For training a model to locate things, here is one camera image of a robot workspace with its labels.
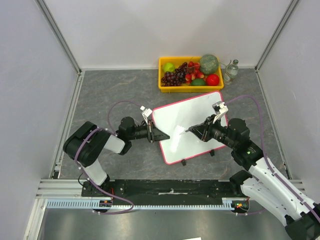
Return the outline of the pink framed whiteboard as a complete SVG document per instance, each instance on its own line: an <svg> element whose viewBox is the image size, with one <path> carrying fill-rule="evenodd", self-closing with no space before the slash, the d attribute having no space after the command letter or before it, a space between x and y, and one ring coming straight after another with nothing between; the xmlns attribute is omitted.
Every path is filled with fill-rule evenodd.
<svg viewBox="0 0 320 240"><path fill-rule="evenodd" d="M191 132L180 135L182 131L203 123L207 117L213 115L215 111L212 105L220 101L223 101L222 94L214 91L153 110L152 119L156 127L170 136L170 139L159 142L164 162L167 165L225 147L215 139L203 142Z"/></svg>

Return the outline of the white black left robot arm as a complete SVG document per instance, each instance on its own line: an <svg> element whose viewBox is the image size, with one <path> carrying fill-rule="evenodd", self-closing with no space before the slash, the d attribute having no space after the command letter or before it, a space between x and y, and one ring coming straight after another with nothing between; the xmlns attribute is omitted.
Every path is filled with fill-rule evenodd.
<svg viewBox="0 0 320 240"><path fill-rule="evenodd" d="M92 191L104 197L110 191L110 177L98 160L100 153L105 149L123 156L132 147L132 141L140 139L154 143L169 140L170 136L150 119L137 125L132 117L124 117L115 135L87 121L65 141L63 151L93 182Z"/></svg>

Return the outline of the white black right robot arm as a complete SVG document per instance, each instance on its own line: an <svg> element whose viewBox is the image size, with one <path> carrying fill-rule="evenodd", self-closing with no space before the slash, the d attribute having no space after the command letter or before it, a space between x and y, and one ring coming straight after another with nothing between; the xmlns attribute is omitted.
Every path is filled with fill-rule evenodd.
<svg viewBox="0 0 320 240"><path fill-rule="evenodd" d="M245 195L255 200L284 226L292 240L320 238L320 205L294 186L264 156L250 139L244 120L233 118L227 126L208 117L188 129L199 140L216 140L231 148L233 160L243 170L230 178L229 191L235 197Z"/></svg>

